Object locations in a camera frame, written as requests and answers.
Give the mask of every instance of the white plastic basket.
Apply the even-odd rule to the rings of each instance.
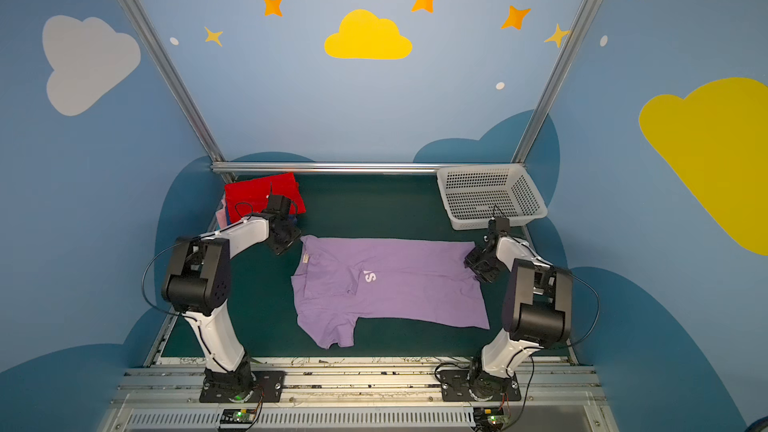
[[[486,228],[494,215],[513,226],[547,216],[542,195],[518,164],[441,168],[437,184],[454,230]]]

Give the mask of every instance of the red cloth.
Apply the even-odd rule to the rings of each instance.
[[[251,209],[258,213],[266,208],[266,200],[270,195],[270,184],[274,195],[284,195],[293,200],[290,213],[295,214],[298,207],[298,213],[306,212],[304,200],[299,195],[299,184],[292,173],[272,175],[271,177],[254,178],[253,180],[239,181],[224,186],[224,196],[226,198],[226,212],[230,218],[230,223],[236,222],[248,215]]]

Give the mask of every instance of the green table surface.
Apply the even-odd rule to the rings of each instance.
[[[485,232],[451,228],[434,176],[299,175],[297,180],[307,210],[299,216],[304,235],[481,241]],[[513,234],[522,237],[522,229]],[[232,260],[228,308],[237,337],[251,357],[472,356],[501,329],[506,275],[481,286],[490,330],[361,318],[353,347],[322,349],[296,324],[290,277],[300,255],[300,243],[280,256],[262,244]],[[185,321],[176,323],[163,355],[202,357]]]

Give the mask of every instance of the purple shirt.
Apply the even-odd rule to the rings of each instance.
[[[359,317],[411,318],[488,328],[464,257],[475,244],[395,238],[301,238],[293,274],[299,326],[322,348],[354,344]]]

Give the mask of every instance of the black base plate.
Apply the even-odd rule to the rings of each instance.
[[[469,393],[466,370],[440,370],[440,381],[444,384],[440,387],[443,402],[474,402],[477,399]],[[488,402],[501,402],[502,395],[495,394]],[[522,400],[517,374],[512,375],[512,382],[507,388],[507,401],[518,402]]]
[[[254,393],[243,404],[252,404],[261,399],[261,390],[264,391],[264,403],[280,402],[280,396],[283,394],[283,380],[286,373],[282,370],[257,370],[251,372],[254,377]],[[233,402],[226,394],[222,394],[215,387],[203,388],[200,392],[200,402],[204,404],[237,404]]]

